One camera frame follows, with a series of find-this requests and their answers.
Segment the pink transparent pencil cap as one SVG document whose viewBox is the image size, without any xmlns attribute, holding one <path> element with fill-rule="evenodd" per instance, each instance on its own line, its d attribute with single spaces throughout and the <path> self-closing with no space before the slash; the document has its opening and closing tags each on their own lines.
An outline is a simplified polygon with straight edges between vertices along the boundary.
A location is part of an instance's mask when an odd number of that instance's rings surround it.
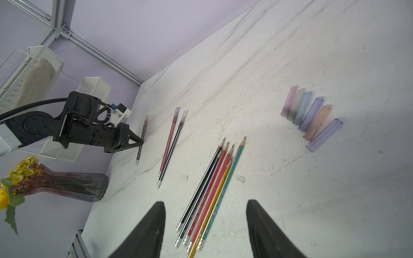
<svg viewBox="0 0 413 258">
<path fill-rule="evenodd" d="M 298 86 L 293 86 L 290 88 L 290 91 L 288 93 L 287 99 L 285 101 L 284 107 L 281 112 L 282 117 L 287 117 L 289 115 L 291 106 L 293 105 L 297 92 L 298 92 Z"/>
</svg>

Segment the orange transparent pencil cap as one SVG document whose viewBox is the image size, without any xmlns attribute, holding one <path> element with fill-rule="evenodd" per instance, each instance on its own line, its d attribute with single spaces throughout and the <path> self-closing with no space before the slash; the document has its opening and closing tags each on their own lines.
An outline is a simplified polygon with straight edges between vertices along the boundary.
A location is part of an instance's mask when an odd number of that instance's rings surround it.
<svg viewBox="0 0 413 258">
<path fill-rule="evenodd" d="M 320 109 L 314 121 L 311 123 L 311 125 L 308 127 L 307 131 L 303 135 L 303 138 L 305 140 L 312 141 L 314 139 L 314 137 L 316 136 L 319 129 L 322 127 L 324 121 L 326 120 L 330 112 L 331 106 L 329 105 L 325 105 Z"/>
</svg>

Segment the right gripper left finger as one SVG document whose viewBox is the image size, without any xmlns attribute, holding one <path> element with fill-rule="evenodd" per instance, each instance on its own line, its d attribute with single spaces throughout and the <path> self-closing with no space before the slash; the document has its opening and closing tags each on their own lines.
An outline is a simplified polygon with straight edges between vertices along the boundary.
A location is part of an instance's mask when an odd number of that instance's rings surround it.
<svg viewBox="0 0 413 258">
<path fill-rule="evenodd" d="M 155 202 L 111 258 L 159 258 L 165 232 L 164 202 Z"/>
</svg>

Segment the green transparent pencil cap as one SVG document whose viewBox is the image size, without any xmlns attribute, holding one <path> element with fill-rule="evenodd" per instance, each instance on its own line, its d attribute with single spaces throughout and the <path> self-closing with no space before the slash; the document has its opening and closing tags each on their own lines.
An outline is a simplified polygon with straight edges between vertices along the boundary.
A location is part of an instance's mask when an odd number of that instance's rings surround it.
<svg viewBox="0 0 413 258">
<path fill-rule="evenodd" d="M 287 116 L 287 119 L 288 119 L 288 120 L 293 121 L 293 120 L 295 119 L 295 117 L 296 117 L 296 115 L 297 115 L 297 112 L 298 112 L 298 109 L 299 109 L 299 106 L 300 106 L 300 103 L 301 103 L 301 101 L 302 101 L 302 99 L 303 99 L 304 94 L 305 94 L 305 89 L 300 89 L 300 90 L 297 92 L 297 94 L 296 94 L 296 96 L 295 96 L 295 99 L 294 99 L 294 101 L 293 101 L 293 104 L 292 104 L 292 106 L 291 106 L 291 108 L 290 108 L 289 114 L 288 114 L 288 116 Z"/>
</svg>

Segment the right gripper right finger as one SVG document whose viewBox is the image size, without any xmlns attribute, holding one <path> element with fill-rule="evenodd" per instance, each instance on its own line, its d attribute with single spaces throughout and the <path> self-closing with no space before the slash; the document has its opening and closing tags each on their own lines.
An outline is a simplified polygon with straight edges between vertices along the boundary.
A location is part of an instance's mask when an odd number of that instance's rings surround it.
<svg viewBox="0 0 413 258">
<path fill-rule="evenodd" d="M 252 253 L 255 258 L 305 257 L 258 201 L 247 202 L 246 218 Z"/>
</svg>

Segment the purple transparent pencil cap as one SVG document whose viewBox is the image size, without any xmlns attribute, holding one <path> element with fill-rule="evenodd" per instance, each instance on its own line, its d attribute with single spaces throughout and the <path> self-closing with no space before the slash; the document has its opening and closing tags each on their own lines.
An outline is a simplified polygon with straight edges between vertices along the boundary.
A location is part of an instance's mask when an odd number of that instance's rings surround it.
<svg viewBox="0 0 413 258">
<path fill-rule="evenodd" d="M 321 98 L 316 98 L 311 105 L 310 109 L 308 110 L 307 114 L 304 116 L 302 123 L 299 126 L 299 130 L 301 132 L 306 132 L 312 122 L 314 121 L 316 115 L 318 114 L 319 110 L 323 106 L 324 100 Z"/>
</svg>

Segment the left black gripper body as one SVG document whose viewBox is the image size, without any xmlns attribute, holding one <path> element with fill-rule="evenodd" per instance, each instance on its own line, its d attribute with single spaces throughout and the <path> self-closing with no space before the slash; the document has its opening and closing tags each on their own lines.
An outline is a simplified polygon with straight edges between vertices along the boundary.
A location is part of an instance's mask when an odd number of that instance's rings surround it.
<svg viewBox="0 0 413 258">
<path fill-rule="evenodd" d="M 113 127 L 108 123 L 111 108 L 99 98 L 72 91 L 59 117 L 53 140 L 67 148 L 70 143 L 99 146 L 105 153 L 121 150 L 120 123 Z"/>
</svg>

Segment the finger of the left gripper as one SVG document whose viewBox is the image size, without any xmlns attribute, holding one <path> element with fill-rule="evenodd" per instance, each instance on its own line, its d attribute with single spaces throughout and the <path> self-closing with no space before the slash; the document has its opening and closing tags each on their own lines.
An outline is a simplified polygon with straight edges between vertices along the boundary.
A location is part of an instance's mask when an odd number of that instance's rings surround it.
<svg viewBox="0 0 413 258">
<path fill-rule="evenodd" d="M 121 150 L 127 150 L 131 148 L 140 147 L 144 141 L 130 130 L 128 124 L 121 124 L 120 127 L 120 143 Z"/>
</svg>

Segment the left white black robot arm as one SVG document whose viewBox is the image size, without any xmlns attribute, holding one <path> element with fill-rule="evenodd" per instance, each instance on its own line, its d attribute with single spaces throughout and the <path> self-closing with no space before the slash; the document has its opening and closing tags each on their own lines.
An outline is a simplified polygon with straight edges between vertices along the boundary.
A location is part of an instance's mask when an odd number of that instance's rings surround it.
<svg viewBox="0 0 413 258">
<path fill-rule="evenodd" d="M 32 108 L 64 102 L 58 117 Z M 122 122 L 131 111 L 123 104 L 108 105 L 92 95 L 72 91 L 67 98 L 39 101 L 1 114 L 1 155 L 52 137 L 69 144 L 100 146 L 106 153 L 139 147 L 144 141 Z"/>
</svg>

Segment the blue transparent pencil cap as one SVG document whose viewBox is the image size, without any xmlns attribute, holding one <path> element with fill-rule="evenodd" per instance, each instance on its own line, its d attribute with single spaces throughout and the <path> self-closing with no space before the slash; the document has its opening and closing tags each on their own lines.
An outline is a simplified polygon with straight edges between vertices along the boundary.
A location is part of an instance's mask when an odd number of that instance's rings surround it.
<svg viewBox="0 0 413 258">
<path fill-rule="evenodd" d="M 306 92 L 302 98 L 302 101 L 299 105 L 299 108 L 297 110 L 296 116 L 293 120 L 293 124 L 296 126 L 300 126 L 302 123 L 302 120 L 304 118 L 305 112 L 310 104 L 310 101 L 312 99 L 313 93 L 311 91 Z"/>
</svg>

